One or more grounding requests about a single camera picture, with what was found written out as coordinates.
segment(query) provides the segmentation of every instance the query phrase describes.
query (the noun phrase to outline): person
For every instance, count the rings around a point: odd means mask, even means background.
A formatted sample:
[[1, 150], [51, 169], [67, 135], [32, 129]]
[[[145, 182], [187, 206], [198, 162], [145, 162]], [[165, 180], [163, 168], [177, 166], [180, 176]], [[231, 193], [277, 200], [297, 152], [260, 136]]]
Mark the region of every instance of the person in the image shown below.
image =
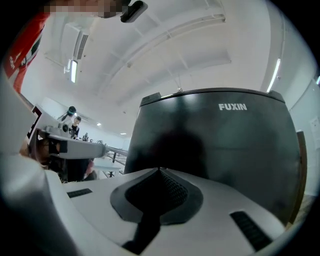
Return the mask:
[[83, 140], [84, 142], [87, 142], [88, 139], [89, 139], [88, 133], [86, 132], [85, 135], [82, 136], [82, 140]]
[[82, 181], [84, 182], [88, 182], [88, 181], [95, 181], [98, 179], [98, 175], [97, 175], [97, 172], [95, 170], [93, 170], [91, 173], [89, 173], [87, 175], [86, 178], [84, 178]]
[[81, 122], [81, 117], [80, 116], [76, 116], [73, 124], [71, 125], [71, 139], [76, 139], [78, 137], [79, 134], [79, 123]]
[[[49, 153], [49, 140], [47, 138], [37, 141], [35, 147], [37, 161], [41, 164], [44, 169], [50, 169], [51, 157]], [[55, 145], [57, 152], [60, 152], [60, 142]], [[32, 158], [31, 148], [28, 145], [27, 138], [23, 141], [19, 151], [20, 155], [27, 158]], [[68, 181], [76, 182], [82, 181], [89, 174], [92, 173], [94, 164], [94, 158], [91, 159], [67, 159], [68, 166]]]
[[77, 112], [76, 108], [74, 106], [69, 107], [66, 113], [64, 113], [62, 116], [60, 116], [57, 120], [61, 123], [64, 123], [68, 126], [72, 124], [71, 118], [75, 115]]

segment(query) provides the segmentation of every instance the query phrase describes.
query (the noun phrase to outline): white surface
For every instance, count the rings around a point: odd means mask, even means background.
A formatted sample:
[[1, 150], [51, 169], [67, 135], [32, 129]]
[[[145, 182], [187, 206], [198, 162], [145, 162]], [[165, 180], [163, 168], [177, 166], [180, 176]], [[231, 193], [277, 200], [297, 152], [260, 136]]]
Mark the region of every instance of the white surface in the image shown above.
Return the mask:
[[285, 21], [285, 43], [278, 75], [272, 89], [281, 93], [291, 109], [303, 95], [316, 70], [317, 62], [308, 45], [297, 29], [288, 20]]
[[67, 65], [69, 60], [74, 59], [74, 52], [79, 38], [81, 28], [77, 23], [67, 23], [63, 28], [61, 39], [61, 60], [62, 64]]
[[[133, 180], [151, 169], [104, 180], [67, 183], [67, 192], [89, 188], [93, 193], [71, 199], [77, 210], [100, 233], [111, 241], [123, 244], [133, 237], [137, 225], [123, 221], [110, 204], [110, 194], [119, 185]], [[233, 188], [179, 171], [174, 174], [200, 188], [203, 205], [199, 212], [184, 224], [161, 226], [155, 239], [141, 255], [240, 255], [254, 252], [238, 226], [229, 216], [245, 211], [271, 238], [284, 232], [280, 221], [265, 209]]]
[[54, 101], [51, 98], [45, 97], [40, 106], [54, 119], [58, 119], [60, 116], [65, 114], [68, 107], [61, 105], [60, 103]]
[[94, 168], [93, 169], [98, 169], [98, 170], [110, 170], [111, 169], [116, 169], [118, 171], [123, 171], [125, 169], [125, 166], [122, 165], [119, 162], [112, 162], [112, 158], [105, 156], [104, 158], [95, 158], [94, 159]]
[[123, 146], [122, 146], [123, 150], [128, 150], [129, 149], [130, 141], [131, 141], [131, 138], [127, 138], [127, 139], [124, 140]]
[[[55, 79], [53, 65], [55, 64], [47, 60], [40, 51], [29, 65], [22, 82], [21, 94], [33, 105], [40, 104], [48, 96], [48, 87]], [[59, 71], [63, 75], [63, 68], [59, 67]]]
[[92, 226], [87, 219], [75, 208], [56, 173], [45, 171], [51, 191], [52, 203], [69, 235], [78, 247], [80, 255], [132, 255], [117, 244], [108, 240], [99, 229]]
[[284, 43], [283, 23], [285, 22], [281, 11], [271, 1], [266, 1], [266, 5], [270, 17], [270, 52], [264, 79], [260, 88], [262, 92], [267, 91], [275, 71], [275, 64], [279, 58], [282, 58], [282, 49]]
[[310, 127], [315, 137], [315, 135], [320, 131], [320, 121], [318, 116], [310, 120]]
[[319, 137], [316, 134], [318, 129], [312, 130], [310, 121], [315, 117], [320, 117], [320, 88], [315, 82], [311, 82], [303, 96], [290, 110], [290, 114], [296, 130], [304, 132], [306, 154], [307, 154], [307, 173], [305, 193], [317, 196], [320, 185], [320, 150], [316, 149], [319, 145]]
[[36, 117], [9, 83], [0, 66], [0, 153], [18, 154]]
[[110, 147], [121, 149], [125, 138], [103, 130], [102, 126], [103, 125], [96, 126], [90, 125], [86, 122], [81, 122], [79, 124], [79, 137], [82, 138], [85, 133], [88, 133], [89, 141], [90, 139], [93, 139], [93, 142], [103, 141], [103, 144], [106, 143]]

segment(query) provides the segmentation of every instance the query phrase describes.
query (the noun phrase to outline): metal railing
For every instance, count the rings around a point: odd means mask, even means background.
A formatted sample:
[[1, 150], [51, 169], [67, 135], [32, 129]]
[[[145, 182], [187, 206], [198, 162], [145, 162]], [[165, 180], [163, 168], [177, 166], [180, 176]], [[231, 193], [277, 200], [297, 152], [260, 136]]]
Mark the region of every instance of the metal railing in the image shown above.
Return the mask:
[[123, 166], [126, 165], [126, 160], [127, 160], [127, 155], [128, 151], [111, 147], [111, 146], [106, 146], [106, 153], [105, 156], [109, 157], [112, 159], [112, 163], [117, 162]]

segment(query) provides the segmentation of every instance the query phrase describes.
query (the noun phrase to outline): ceiling beam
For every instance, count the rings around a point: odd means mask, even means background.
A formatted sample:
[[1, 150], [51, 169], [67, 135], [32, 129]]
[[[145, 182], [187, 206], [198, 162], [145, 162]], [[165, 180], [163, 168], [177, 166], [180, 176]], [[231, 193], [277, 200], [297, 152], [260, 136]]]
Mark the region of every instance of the ceiling beam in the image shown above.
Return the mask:
[[[170, 79], [174, 80], [175, 83], [177, 84], [176, 78], [179, 77], [179, 76], [183, 76], [183, 75], [188, 74], [188, 73], [191, 74], [193, 72], [197, 72], [199, 70], [203, 70], [203, 69], [206, 69], [206, 68], [209, 68], [209, 67], [214, 67], [214, 66], [219, 66], [219, 65], [226, 65], [226, 64], [230, 64], [230, 63], [231, 63], [231, 60], [230, 60], [229, 56], [226, 56], [225, 58], [222, 58], [222, 59], [219, 59], [219, 60], [213, 60], [213, 61], [209, 61], [209, 62], [204, 62], [204, 63], [198, 64], [198, 65], [195, 65], [195, 66], [189, 68], [188, 70], [184, 70], [183, 72], [178, 72], [178, 73], [172, 74], [172, 76], [168, 76], [168, 77], [165, 77], [165, 78], [163, 78], [161, 80], [158, 80], [156, 83], [153, 83], [152, 86], [156, 87], [156, 86], [158, 86], [160, 84], [163, 84], [163, 83], [169, 81]], [[140, 89], [129, 90], [129, 92], [127, 94], [123, 95], [122, 97], [120, 97], [120, 100], [118, 100], [116, 103], [117, 103], [117, 105], [119, 107], [123, 107], [123, 105], [126, 102], [134, 100], [134, 98], [138, 97], [138, 95], [140, 93], [141, 93]]]
[[134, 23], [132, 23], [132, 26], [133, 26], [133, 29], [134, 29], [142, 38], [145, 37], [144, 34], [142, 34], [142, 33], [140, 32], [140, 30], [136, 27], [136, 25], [135, 25]]
[[157, 52], [155, 52], [155, 54], [159, 57], [159, 59], [163, 62], [163, 65], [166, 69], [166, 71], [168, 71], [168, 73], [170, 74], [170, 77], [172, 78], [172, 80], [174, 80], [174, 82], [176, 83], [176, 86], [179, 88], [179, 84], [177, 83], [173, 73], [171, 72], [170, 68], [168, 68], [167, 63], [164, 61], [164, 59], [161, 57], [161, 55], [159, 55]]
[[188, 65], [187, 62], [184, 60], [184, 58], [182, 57], [179, 49], [176, 47], [175, 43], [174, 43], [174, 38], [172, 37], [172, 35], [170, 34], [169, 30], [165, 27], [165, 25], [160, 21], [160, 19], [158, 18], [157, 15], [155, 15], [153, 12], [148, 11], [147, 15], [149, 16], [150, 19], [152, 19], [158, 26], [161, 26], [164, 28], [167, 36], [170, 40], [170, 45], [174, 48], [174, 50], [176, 51], [176, 54], [178, 55], [180, 61], [182, 62], [184, 68], [187, 70], [188, 69]]

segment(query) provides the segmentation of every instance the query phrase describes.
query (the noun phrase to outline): white wall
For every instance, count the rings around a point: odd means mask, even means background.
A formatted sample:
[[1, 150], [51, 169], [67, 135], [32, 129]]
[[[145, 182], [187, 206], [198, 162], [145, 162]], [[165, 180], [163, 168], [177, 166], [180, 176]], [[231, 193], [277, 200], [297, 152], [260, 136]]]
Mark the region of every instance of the white wall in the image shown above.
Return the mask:
[[317, 195], [320, 182], [320, 149], [316, 149], [316, 138], [312, 133], [310, 120], [320, 117], [320, 87], [314, 81], [290, 110], [290, 114], [296, 130], [302, 130], [305, 137], [307, 153], [305, 193]]
[[270, 52], [268, 64], [260, 90], [266, 92], [275, 72], [278, 59], [281, 59], [284, 40], [284, 21], [281, 11], [271, 2], [266, 1], [270, 20]]
[[270, 52], [271, 26], [266, 0], [221, 0], [228, 27], [232, 65], [228, 87], [259, 90]]
[[24, 76], [21, 94], [33, 105], [40, 104], [47, 94], [47, 84], [52, 78], [51, 64], [38, 52]]
[[39, 104], [50, 116], [58, 119], [65, 114], [68, 108], [60, 103], [54, 101], [51, 98], [45, 97]]
[[96, 170], [101, 171], [114, 171], [112, 169], [123, 171], [125, 166], [119, 162], [112, 162], [112, 158], [105, 156], [104, 158], [95, 158], [94, 159], [94, 166]]
[[131, 138], [126, 138], [126, 139], [124, 140], [123, 146], [122, 146], [122, 149], [123, 149], [123, 150], [128, 150], [128, 149], [129, 149], [130, 141], [131, 141]]
[[[44, 111], [54, 118], [58, 118], [67, 111], [67, 107], [56, 102], [55, 100], [45, 97], [41, 104]], [[79, 124], [79, 137], [82, 138], [85, 133], [88, 133], [89, 139], [93, 139], [93, 142], [103, 141], [108, 146], [121, 149], [124, 146], [125, 138], [118, 136], [112, 132], [108, 132], [101, 126], [93, 126], [92, 124], [83, 120]]]
[[275, 80], [272, 90], [282, 94], [288, 109], [291, 109], [305, 92], [317, 67], [308, 45], [294, 25], [286, 19], [284, 49], [277, 74], [280, 79]]
[[81, 122], [79, 124], [79, 137], [82, 138], [85, 133], [88, 133], [89, 140], [93, 139], [93, 142], [103, 141], [103, 143], [107, 144], [110, 147], [121, 149], [124, 145], [124, 138], [120, 136], [116, 136], [115, 134], [108, 133], [102, 130], [102, 127], [99, 126], [94, 127], [93, 125], [87, 122]]

